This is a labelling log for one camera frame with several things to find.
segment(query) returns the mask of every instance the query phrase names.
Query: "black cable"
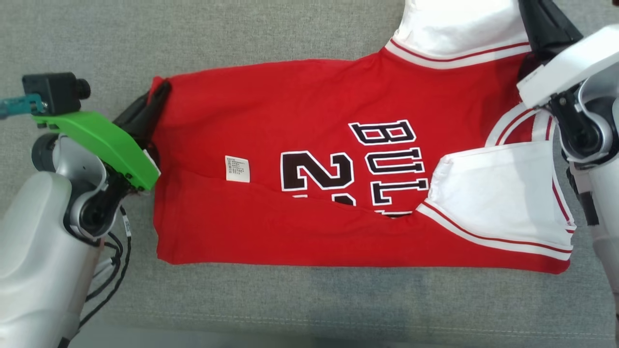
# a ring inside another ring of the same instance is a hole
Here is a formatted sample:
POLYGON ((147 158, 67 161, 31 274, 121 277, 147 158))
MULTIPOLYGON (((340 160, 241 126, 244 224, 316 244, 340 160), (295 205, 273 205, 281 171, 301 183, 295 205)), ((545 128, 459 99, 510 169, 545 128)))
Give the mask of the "black cable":
POLYGON ((112 240, 116 243, 116 245, 120 249, 120 256, 122 256, 124 250, 123 250, 123 244, 120 242, 120 239, 118 239, 118 237, 116 237, 116 235, 111 232, 108 233, 108 236, 110 236, 110 238, 112 238, 112 240))
POLYGON ((124 266, 123 266, 123 270, 120 272, 120 278, 118 278, 118 280, 116 281, 116 284, 114 285, 114 288, 110 291, 107 297, 103 301, 101 301, 101 303, 99 303, 95 307, 95 309, 93 309, 90 313, 88 313, 88 315, 86 315, 84 319, 82 319, 79 322, 80 328, 84 326, 85 323, 88 323, 88 320, 90 320, 93 315, 97 314, 97 312, 101 310, 101 308, 103 308, 103 306, 105 306, 111 300, 112 296, 114 296, 116 291, 118 291, 118 288, 120 288, 120 283, 122 283, 124 276, 127 273, 127 266, 129 266, 130 255, 131 255, 131 237, 128 237, 127 238, 127 255, 124 257, 124 266))
POLYGON ((101 238, 93 240, 93 239, 86 238, 86 237, 84 237, 84 236, 82 236, 82 235, 80 235, 78 233, 75 233, 75 231, 73 231, 73 229, 70 228, 66 224, 66 221, 65 221, 65 225, 64 226, 65 226, 65 229, 67 230, 67 232, 69 232, 69 234, 72 235, 75 239, 81 241, 82 243, 88 244, 88 245, 92 246, 93 248, 98 248, 99 247, 100 242, 101 242, 101 238))
MULTIPOLYGON (((103 308, 103 306, 105 306, 112 298, 112 296, 114 296, 114 294, 118 291, 118 289, 120 288, 120 284, 123 282, 124 276, 127 273, 127 268, 129 267, 129 257, 131 256, 131 229, 129 227, 129 221, 126 219, 127 217, 127 212, 124 210, 124 208, 122 206, 120 206, 120 212, 123 215, 123 220, 125 220, 125 232, 127 233, 127 254, 124 257, 124 266, 123 266, 123 270, 120 272, 120 278, 118 278, 118 280, 116 281, 116 284, 114 285, 114 288, 110 291, 110 293, 105 297, 105 299, 103 301, 101 301, 101 303, 99 303, 95 309, 93 309, 92 311, 90 311, 90 313, 88 313, 84 319, 82 319, 79 322, 79 327, 81 328, 85 323, 88 323, 88 320, 90 320, 95 314, 97 314, 98 311, 101 310, 101 308, 103 308)), ((114 240, 116 243, 118 243, 118 246, 120 247, 120 250, 122 252, 122 244, 120 243, 120 241, 118 240, 118 238, 113 235, 112 233, 109 233, 110 238, 112 238, 112 240, 114 240)))
MULTIPOLYGON (((118 238, 113 235, 112 233, 109 233, 112 239, 118 240, 118 238)), ((121 259, 120 257, 123 255, 123 245, 118 243, 117 245, 113 244, 113 243, 109 243, 109 242, 105 242, 105 246, 115 249, 116 253, 114 254, 114 256, 112 257, 112 265, 114 265, 114 269, 112 270, 112 273, 110 274, 110 276, 105 280, 105 282, 103 284, 101 284, 96 290, 94 290, 93 292, 91 292, 90 294, 88 294, 88 296, 86 296, 86 302, 92 300, 93 298, 99 296, 114 280, 114 278, 116 278, 116 275, 118 274, 118 271, 120 271, 120 263, 121 263, 121 259)))

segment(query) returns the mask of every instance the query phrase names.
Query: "printed number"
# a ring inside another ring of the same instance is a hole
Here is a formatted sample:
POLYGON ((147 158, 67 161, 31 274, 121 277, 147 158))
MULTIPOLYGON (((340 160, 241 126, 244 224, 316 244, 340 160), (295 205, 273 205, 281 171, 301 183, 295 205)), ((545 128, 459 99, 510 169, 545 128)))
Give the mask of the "printed number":
POLYGON ((355 181, 352 160, 344 153, 331 154, 331 166, 337 174, 331 175, 309 151, 284 152, 281 157, 282 191, 302 191, 308 188, 307 176, 321 189, 341 189, 355 181))
POLYGON ((355 198, 353 196, 349 195, 348 193, 334 193, 334 194, 331 195, 331 199, 334 202, 346 204, 346 205, 349 205, 349 206, 356 206, 357 205, 357 200, 355 200, 355 198))

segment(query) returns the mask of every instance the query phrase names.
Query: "red stripe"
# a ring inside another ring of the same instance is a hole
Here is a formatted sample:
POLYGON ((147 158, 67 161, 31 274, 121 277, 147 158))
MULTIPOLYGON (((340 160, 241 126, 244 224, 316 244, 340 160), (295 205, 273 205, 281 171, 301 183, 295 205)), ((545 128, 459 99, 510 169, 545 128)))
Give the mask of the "red stripe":
MULTIPOLYGON (((546 128, 546 140, 550 140, 550 131, 552 130, 552 116, 548 118, 548 126, 546 128)), ((559 204, 559 208, 561 209, 561 213, 565 218, 565 221, 569 221, 569 214, 565 206, 563 205, 563 201, 561 200, 561 196, 559 195, 559 191, 556 188, 555 180, 552 180, 552 191, 555 193, 556 201, 559 204)), ((568 233, 574 233, 573 230, 566 230, 568 233)))
POLYGON ((550 140, 551 130, 552 130, 552 116, 548 117, 548 126, 546 128, 546 140, 550 140))
POLYGON ((391 39, 391 43, 394 44, 396 47, 398 47, 400 50, 405 51, 406 53, 412 54, 415 57, 419 57, 419 58, 425 59, 427 61, 432 61, 432 62, 453 62, 453 61, 458 61, 460 59, 465 59, 465 58, 474 57, 474 56, 480 56, 480 55, 486 54, 486 53, 507 50, 508 48, 514 48, 514 47, 520 47, 520 46, 529 46, 528 42, 522 42, 522 43, 515 43, 513 45, 508 45, 508 46, 503 46, 503 47, 498 47, 498 48, 492 48, 490 50, 485 50, 485 51, 481 51, 481 52, 471 53, 471 54, 467 54, 465 56, 460 56, 460 57, 456 57, 456 58, 437 59, 437 58, 429 58, 429 57, 426 57, 426 56, 422 56, 419 53, 415 53, 415 52, 409 51, 406 48, 398 45, 398 43, 396 43, 393 39, 391 39))
POLYGON ((524 245, 533 245, 533 246, 541 246, 542 248, 546 248, 546 249, 550 249, 550 250, 554 250, 554 251, 558 251, 560 253, 566 253, 566 254, 571 254, 571 251, 568 250, 563 250, 563 249, 558 249, 558 248, 554 248, 552 246, 548 246, 548 245, 544 245, 544 244, 539 244, 539 243, 532 243, 532 242, 528 242, 528 241, 515 241, 515 240, 507 240, 507 239, 500 239, 500 238, 489 238, 489 237, 481 237, 478 236, 476 234, 470 233, 469 231, 465 230, 464 228, 460 227, 460 225, 458 225, 457 223, 453 222, 449 217, 446 217, 442 212, 440 212, 439 210, 437 210, 436 208, 434 208, 433 206, 426 204, 425 202, 422 203, 424 206, 432 209, 435 213, 437 213, 438 215, 440 215, 442 218, 444 218, 445 220, 447 220, 450 224, 452 224, 453 226, 455 226, 456 228, 458 228, 460 231, 471 235, 475 238, 479 238, 479 239, 484 239, 484 240, 495 240, 495 241, 502 241, 505 243, 510 243, 510 244, 524 244, 524 245))
POLYGON ((524 115, 526 115, 528 112, 532 111, 533 109, 527 109, 524 112, 522 112, 520 115, 518 115, 517 117, 515 117, 513 120, 511 120, 511 122, 503 129, 503 131, 501 132, 501 134, 499 135, 499 138, 497 138, 496 140, 496 144, 498 145, 501 143, 501 139, 503 138, 503 136, 505 135, 505 133, 507 133, 507 131, 509 130, 509 127, 512 126, 512 124, 516 123, 519 119, 521 119, 524 115))

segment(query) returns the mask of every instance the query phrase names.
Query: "white trim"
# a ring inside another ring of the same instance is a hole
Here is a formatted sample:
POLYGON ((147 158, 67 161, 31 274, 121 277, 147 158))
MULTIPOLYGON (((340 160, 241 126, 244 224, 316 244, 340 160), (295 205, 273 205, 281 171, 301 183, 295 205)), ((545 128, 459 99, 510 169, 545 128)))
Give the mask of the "white trim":
MULTIPOLYGON (((443 226, 445 229, 449 230, 450 232, 456 234, 458 237, 461 237, 463 239, 466 239, 478 245, 487 246, 489 248, 494 248, 494 249, 507 250, 507 251, 517 251, 521 253, 539 254, 539 255, 548 256, 554 259, 559 259, 562 261, 568 260, 571 255, 572 246, 570 246, 569 250, 566 250, 566 251, 570 251, 569 253, 562 253, 559 251, 551 250, 551 249, 544 248, 542 246, 537 246, 537 245, 515 244, 515 243, 509 243, 505 241, 487 240, 487 239, 477 238, 473 235, 470 235, 462 231, 461 229, 456 227, 454 224, 452 224, 450 221, 442 217, 440 214, 438 214, 434 210, 424 205, 424 203, 419 204, 419 206, 416 208, 416 211, 436 221, 439 225, 443 226)), ((538 244, 546 244, 546 243, 541 243, 540 241, 533 241, 533 242, 538 243, 538 244)))
POLYGON ((331 201, 335 202, 336 197, 348 197, 352 201, 352 206, 353 207, 357 206, 357 200, 353 196, 349 195, 348 193, 334 193, 331 195, 331 201))
POLYGON ((482 232, 473 232, 470 228, 467 228, 465 226, 465 224, 463 224, 460 221, 457 221, 457 219, 454 219, 453 216, 450 213, 445 211, 445 209, 440 207, 437 203, 433 202, 432 200, 426 198, 423 201, 422 204, 425 204, 427 207, 433 207, 437 211, 440 211, 443 215, 445 215, 448 219, 450 219, 453 222, 453 223, 450 222, 450 224, 459 224, 461 228, 463 228, 467 232, 475 235, 476 237, 480 237, 480 238, 500 238, 500 239, 508 240, 508 241, 502 241, 502 243, 509 243, 509 241, 523 242, 523 243, 537 243, 537 244, 543 244, 543 245, 545 245, 545 246, 547 246, 549 248, 561 249, 563 251, 572 251, 572 249, 574 248, 573 245, 567 245, 566 246, 564 244, 557 244, 557 243, 553 243, 551 241, 543 241, 543 240, 537 240, 537 239, 531 239, 531 240, 514 239, 514 238, 509 238, 507 236, 503 236, 502 237, 502 236, 499 236, 499 235, 496 235, 496 234, 487 234, 487 233, 482 233, 482 232))
POLYGON ((552 140, 546 139, 546 133, 548 132, 548 121, 552 115, 545 109, 540 109, 535 115, 533 120, 533 128, 531 129, 531 141, 545 141, 552 140))
MULTIPOLYGON (((552 141, 555 135, 555 119, 550 113, 548 113, 548 115, 549 117, 552 117, 552 122, 550 124, 550 134, 549 134, 548 140, 552 141)), ((568 215, 568 220, 566 221, 565 229, 570 230, 570 231, 576 230, 576 224, 574 223, 574 216, 572 215, 572 212, 569 210, 568 203, 565 201, 565 197, 563 196, 563 190, 561 190, 561 186, 559 185, 559 179, 556 177, 556 170, 554 168, 552 170, 552 182, 555 185, 556 193, 559 196, 559 202, 558 202, 559 206, 560 207, 562 206, 568 215)))
MULTIPOLYGON (((401 42, 398 42, 396 40, 395 37, 392 38, 392 40, 397 43, 398 45, 405 47, 404 44, 402 44, 401 42)), ((385 45, 385 48, 395 54, 396 56, 409 61, 413 64, 419 65, 419 66, 425 66, 425 67, 429 67, 432 69, 454 69, 457 67, 464 67, 464 66, 471 66, 471 65, 475 65, 475 64, 480 64, 480 63, 485 63, 485 62, 489 62, 489 61, 495 61, 498 59, 503 59, 503 58, 507 58, 510 56, 515 56, 517 54, 522 54, 522 53, 526 53, 529 52, 531 50, 531 47, 528 45, 522 45, 522 46, 515 46, 515 47, 511 47, 511 48, 506 48, 503 50, 498 50, 498 51, 492 51, 492 52, 487 52, 487 53, 482 53, 482 54, 475 54, 475 55, 471 55, 468 56, 466 58, 458 58, 457 56, 453 57, 453 58, 445 58, 445 57, 440 57, 440 58, 433 58, 433 57, 427 57, 425 58, 423 54, 421 53, 417 53, 415 52, 415 54, 409 53, 405 50, 403 50, 402 48, 399 48, 398 46, 396 46, 395 44, 393 44, 393 42, 390 40, 389 42, 387 42, 387 45, 385 45), (436 61, 436 60, 432 60, 432 59, 442 59, 443 61, 436 61)))
POLYGON ((518 127, 522 122, 525 122, 526 119, 538 112, 538 110, 531 110, 526 114, 522 115, 527 110, 528 109, 524 105, 524 103, 520 103, 513 107, 511 110, 507 111, 503 116, 501 116, 501 118, 496 122, 495 126, 492 127, 488 138, 486 138, 485 147, 505 144, 505 140, 507 140, 509 135, 514 131, 514 129, 516 129, 516 127, 518 127), (505 128, 518 116, 521 116, 521 118, 514 124, 512 124, 509 129, 503 134, 505 128))
POLYGON ((385 211, 385 210, 381 210, 381 211, 374 211, 374 212, 377 212, 378 214, 385 215, 385 216, 387 216, 389 214, 394 214, 394 215, 397 214, 397 215, 402 215, 402 216, 413 214, 412 211, 385 211))

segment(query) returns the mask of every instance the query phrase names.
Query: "basketball jersey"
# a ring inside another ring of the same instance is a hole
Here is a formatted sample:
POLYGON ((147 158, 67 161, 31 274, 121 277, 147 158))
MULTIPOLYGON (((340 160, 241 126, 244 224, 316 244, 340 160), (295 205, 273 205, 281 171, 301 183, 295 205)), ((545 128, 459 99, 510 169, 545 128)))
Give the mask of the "basketball jersey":
POLYGON ((553 118, 516 89, 524 30, 432 55, 407 42, 411 13, 355 61, 169 78, 154 136, 159 258, 564 271, 575 226, 553 118))

